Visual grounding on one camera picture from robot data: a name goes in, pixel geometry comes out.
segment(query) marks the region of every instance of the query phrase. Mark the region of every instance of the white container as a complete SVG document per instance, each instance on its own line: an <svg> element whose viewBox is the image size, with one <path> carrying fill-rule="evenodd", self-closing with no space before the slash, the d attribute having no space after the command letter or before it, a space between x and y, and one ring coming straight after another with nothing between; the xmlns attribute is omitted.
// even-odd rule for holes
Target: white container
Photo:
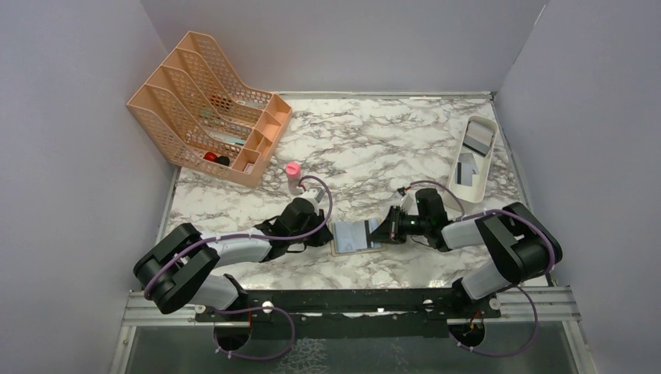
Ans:
<svg viewBox="0 0 661 374"><path fill-rule="evenodd" d="M468 124L470 122L476 122L490 130L493 130L493 140L491 141L491 147L489 148L489 152L487 152L486 156L484 157L463 146L464 137L466 136L466 129L468 128ZM473 115L466 122L466 126L464 127L464 135L461 137L461 142L457 148L457 154L454 156L454 162L451 165L450 181L447 183L447 187L464 203L464 208L466 208L467 211L471 209L473 205L481 202L482 199L484 199L486 177L489 175L489 167L491 166L491 157L493 155L493 146L496 143L496 136L498 136L498 124L491 119ZM459 155L461 152L473 153L475 162L477 163L478 174L473 175L471 186L459 185L455 180L457 162L459 161ZM451 197L444 197L443 201L450 208L458 210L459 207L456 206L456 202Z"/></svg>

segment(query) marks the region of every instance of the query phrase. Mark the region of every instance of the small bottle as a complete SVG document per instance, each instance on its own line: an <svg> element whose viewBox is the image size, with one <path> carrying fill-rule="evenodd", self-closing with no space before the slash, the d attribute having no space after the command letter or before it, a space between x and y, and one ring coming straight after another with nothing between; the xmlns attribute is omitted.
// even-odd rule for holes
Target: small bottle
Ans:
<svg viewBox="0 0 661 374"><path fill-rule="evenodd" d="M287 187L292 195L300 195L303 189L299 187L301 180L301 166L295 162L290 162L285 166L285 174L287 175Z"/></svg>

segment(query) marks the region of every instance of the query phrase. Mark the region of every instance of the marble tabletop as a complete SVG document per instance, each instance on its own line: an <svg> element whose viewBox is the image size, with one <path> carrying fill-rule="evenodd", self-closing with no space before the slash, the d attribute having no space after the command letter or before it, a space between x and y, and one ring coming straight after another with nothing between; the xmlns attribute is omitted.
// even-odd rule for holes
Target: marble tabletop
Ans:
<svg viewBox="0 0 661 374"><path fill-rule="evenodd" d="M284 173L290 161L299 162L303 174L317 175L329 185L334 198L331 220L382 217L396 188L420 179L447 182L470 116L495 119L486 98L287 102L294 118L260 185L249 189L182 168L166 232L184 222L210 233L244 230L279 214L292 199ZM470 211L520 199L498 134L484 200ZM327 199L321 207L327 210ZM456 210L447 212L458 215ZM488 259L481 247L441 253L409 240L382 252L339 257L325 245L268 263L224 266L213 273L229 273L245 289L448 287Z"/></svg>

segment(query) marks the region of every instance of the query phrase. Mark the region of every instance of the white wall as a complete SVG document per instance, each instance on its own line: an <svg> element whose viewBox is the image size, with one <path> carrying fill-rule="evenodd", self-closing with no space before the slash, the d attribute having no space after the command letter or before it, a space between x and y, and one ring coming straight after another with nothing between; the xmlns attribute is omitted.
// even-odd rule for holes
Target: white wall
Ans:
<svg viewBox="0 0 661 374"><path fill-rule="evenodd" d="M658 372L661 2L552 0L496 97L602 374Z"/></svg>
<svg viewBox="0 0 661 374"><path fill-rule="evenodd" d="M214 36L250 85L500 88L547 0L141 0L165 47Z"/></svg>
<svg viewBox="0 0 661 374"><path fill-rule="evenodd" d="M107 372L171 167L125 107L165 57L138 0L0 5L0 372Z"/></svg>

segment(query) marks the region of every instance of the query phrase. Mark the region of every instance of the plastic file organizer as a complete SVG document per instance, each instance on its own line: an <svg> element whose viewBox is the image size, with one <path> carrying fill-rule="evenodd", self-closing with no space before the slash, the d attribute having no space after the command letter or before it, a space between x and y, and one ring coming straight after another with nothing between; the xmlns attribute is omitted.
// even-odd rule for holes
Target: plastic file organizer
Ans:
<svg viewBox="0 0 661 374"><path fill-rule="evenodd" d="M168 161L248 187L260 183L292 119L285 101L246 86L216 41L192 31L128 106Z"/></svg>

